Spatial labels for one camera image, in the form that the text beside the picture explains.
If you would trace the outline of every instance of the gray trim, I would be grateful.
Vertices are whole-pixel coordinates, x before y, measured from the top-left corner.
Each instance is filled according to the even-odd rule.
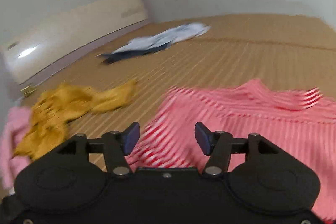
[[[145,19],[143,21],[137,22],[135,24],[132,24],[130,26],[127,26],[125,28],[122,28],[120,30],[117,30],[115,32],[109,33],[101,38],[98,38],[76,50],[73,52],[63,56],[62,58],[58,59],[57,61],[53,62],[43,70],[39,71],[37,74],[30,77],[28,80],[24,81],[22,84],[20,84],[21,88],[24,88],[28,86],[30,83],[33,83],[34,85],[39,85],[42,82],[46,81],[48,78],[53,76],[55,73],[59,72],[60,70],[64,69],[71,63],[75,62],[76,60],[80,59],[87,53],[93,51],[94,49],[103,46],[104,44],[121,37],[129,32],[135,31],[145,25],[147,25],[150,21],[148,19]]]

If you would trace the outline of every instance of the pink striped shirt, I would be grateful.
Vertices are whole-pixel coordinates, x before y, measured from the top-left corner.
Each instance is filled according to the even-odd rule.
[[[321,191],[313,211],[336,219],[336,103],[319,89],[273,92],[259,79],[234,89],[173,88],[127,157],[137,166],[202,170],[204,156],[194,137],[196,122],[211,131],[246,138],[257,132],[312,168]],[[245,160],[232,155],[229,171]]]

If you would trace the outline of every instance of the silver screw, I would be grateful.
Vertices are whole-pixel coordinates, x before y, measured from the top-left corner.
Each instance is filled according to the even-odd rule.
[[[119,166],[113,169],[113,173],[117,176],[124,176],[129,173],[129,169],[127,167]]]
[[[171,178],[171,174],[170,173],[164,173],[163,175],[162,175],[164,178]]]
[[[222,170],[217,166],[210,166],[206,168],[205,173],[207,173],[208,175],[217,176],[222,173]]]

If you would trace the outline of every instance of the mustard yellow garment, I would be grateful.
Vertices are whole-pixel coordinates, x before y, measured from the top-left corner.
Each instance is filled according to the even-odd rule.
[[[31,108],[32,128],[15,148],[15,155],[36,160],[68,138],[67,123],[87,112],[107,112],[131,103],[137,81],[104,92],[91,87],[61,84],[45,91]]]

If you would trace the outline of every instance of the pink cloth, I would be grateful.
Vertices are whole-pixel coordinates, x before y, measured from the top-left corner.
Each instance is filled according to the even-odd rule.
[[[0,168],[4,189],[11,189],[18,173],[30,164],[29,157],[13,157],[16,145],[30,129],[31,110],[27,107],[13,107],[8,112],[7,124],[2,132]]]
[[[336,103],[318,89],[272,92],[260,80],[234,89],[172,89],[127,161],[137,166],[204,168],[194,137],[196,122],[237,138],[257,132],[312,168],[321,182],[313,208],[336,219]],[[245,161],[232,155],[230,168]]]

